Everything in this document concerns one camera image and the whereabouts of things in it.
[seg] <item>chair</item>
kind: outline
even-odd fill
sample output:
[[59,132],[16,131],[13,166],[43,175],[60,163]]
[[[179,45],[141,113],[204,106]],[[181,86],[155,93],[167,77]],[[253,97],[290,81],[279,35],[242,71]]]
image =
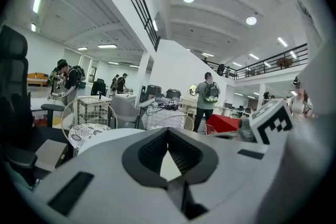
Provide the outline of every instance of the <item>chair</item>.
[[61,111],[64,106],[43,105],[42,108],[48,110],[48,127],[33,127],[27,94],[27,50],[27,40],[23,35],[8,26],[2,27],[0,68],[6,72],[0,76],[0,150],[4,161],[32,186],[37,179],[43,179],[49,173],[35,166],[36,152],[47,140],[68,145],[63,162],[72,158],[73,150],[62,130],[50,127],[52,111]]
[[115,96],[112,98],[111,107],[114,112],[112,113],[112,117],[114,121],[116,118],[121,121],[135,123],[135,128],[139,128],[140,121],[140,109],[133,106],[131,102],[127,99],[119,96]]

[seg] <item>white wall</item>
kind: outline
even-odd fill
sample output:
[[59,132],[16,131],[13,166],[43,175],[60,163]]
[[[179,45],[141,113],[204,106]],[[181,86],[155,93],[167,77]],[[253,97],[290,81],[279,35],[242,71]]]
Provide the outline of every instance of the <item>white wall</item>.
[[[197,56],[177,42],[161,39],[150,84],[160,86],[164,94],[170,88],[177,89],[184,97],[191,85],[198,85],[204,81],[204,74],[207,72],[211,72],[214,81],[221,89],[221,96],[225,96],[227,84],[232,83],[229,82],[229,79],[220,77]],[[218,105],[223,106],[224,100],[225,98],[222,98]]]

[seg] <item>table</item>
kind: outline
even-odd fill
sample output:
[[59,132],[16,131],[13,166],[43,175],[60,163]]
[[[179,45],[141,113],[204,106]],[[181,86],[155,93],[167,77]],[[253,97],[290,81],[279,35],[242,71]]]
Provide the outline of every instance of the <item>table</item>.
[[184,128],[184,119],[181,120],[180,117],[171,118],[166,121],[162,121],[172,116],[184,116],[184,112],[176,110],[167,110],[167,109],[154,109],[151,106],[147,108],[147,111],[142,116],[141,120],[145,129],[149,129],[153,126],[159,125],[163,127],[175,127],[175,128]]

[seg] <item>office chair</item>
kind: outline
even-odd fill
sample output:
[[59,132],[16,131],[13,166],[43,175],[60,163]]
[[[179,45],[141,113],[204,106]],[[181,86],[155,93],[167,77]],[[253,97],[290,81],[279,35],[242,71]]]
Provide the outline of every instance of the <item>office chair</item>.
[[[5,161],[20,173],[32,186],[36,179],[43,179],[49,171],[35,166],[36,151],[45,141],[53,140],[68,145],[63,162],[72,158],[72,146],[61,129],[33,127],[33,115],[27,94],[28,61],[27,40],[8,26],[0,33],[0,151]],[[48,125],[52,124],[52,111],[62,111],[63,106],[45,104]]]

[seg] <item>man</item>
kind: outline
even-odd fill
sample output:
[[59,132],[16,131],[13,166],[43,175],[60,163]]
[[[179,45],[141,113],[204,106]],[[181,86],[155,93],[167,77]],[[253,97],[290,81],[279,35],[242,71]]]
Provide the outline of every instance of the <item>man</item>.
[[127,78],[127,74],[124,73],[122,75],[122,77],[118,79],[118,82],[117,82],[117,93],[123,93],[124,92],[124,86],[125,86],[125,83],[126,83],[126,78]]
[[76,69],[72,68],[68,65],[67,61],[64,59],[60,59],[57,62],[57,70],[59,73],[64,73],[66,82],[65,82],[65,88],[68,90],[65,93],[62,93],[62,97],[66,98],[64,101],[64,104],[67,105],[71,103],[77,93],[78,88],[78,74]]
[[[198,131],[198,127],[200,126],[199,124],[201,123],[203,114],[205,114],[205,120],[207,121],[210,116],[212,115],[214,108],[215,108],[215,103],[210,103],[204,100],[204,92],[205,89],[208,85],[214,83],[213,82],[213,77],[210,72],[205,73],[205,81],[200,83],[197,88],[195,93],[198,93],[198,101],[197,101],[197,111],[196,111],[196,117],[195,117],[195,124],[194,124],[194,132]],[[215,82],[215,85],[218,88],[218,93],[220,93],[220,89]]]

